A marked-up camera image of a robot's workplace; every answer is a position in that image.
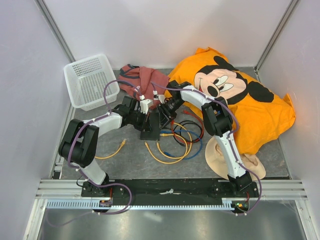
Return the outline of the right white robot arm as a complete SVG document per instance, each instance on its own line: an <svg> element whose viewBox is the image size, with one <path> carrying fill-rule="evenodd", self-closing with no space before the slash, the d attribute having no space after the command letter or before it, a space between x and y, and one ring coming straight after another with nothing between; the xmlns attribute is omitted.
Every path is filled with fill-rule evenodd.
<svg viewBox="0 0 320 240"><path fill-rule="evenodd" d="M239 124L226 100L223 97L208 96L189 82L178 84L171 81L166 87L156 83L153 86L170 92L173 98L173 103L168 105L170 111L183 103L190 103L201 110L204 128L218 142L226 162L229 191L235 197L242 196L252 183L252 178L237 149L234 132L239 128Z"/></svg>

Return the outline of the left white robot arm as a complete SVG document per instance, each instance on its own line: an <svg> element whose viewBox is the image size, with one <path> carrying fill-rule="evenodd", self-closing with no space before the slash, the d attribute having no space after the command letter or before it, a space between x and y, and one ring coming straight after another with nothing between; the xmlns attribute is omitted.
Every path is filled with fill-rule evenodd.
<svg viewBox="0 0 320 240"><path fill-rule="evenodd" d="M69 122L58 154L67 161L69 167L80 171L93 184L92 191L99 197L109 193L110 185L109 176L95 159L98 138L126 125L133 125L141 131L152 105L151 99L138 101L125 96L121 104L104 115L86 121L73 119Z"/></svg>

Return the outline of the black network switch box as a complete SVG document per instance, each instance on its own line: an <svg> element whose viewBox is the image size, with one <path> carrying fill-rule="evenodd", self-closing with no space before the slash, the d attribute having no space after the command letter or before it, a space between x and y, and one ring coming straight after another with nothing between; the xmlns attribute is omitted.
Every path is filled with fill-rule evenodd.
<svg viewBox="0 0 320 240"><path fill-rule="evenodd" d="M159 112L149 112L143 121L140 139L145 141L158 141L160 139L160 131Z"/></svg>

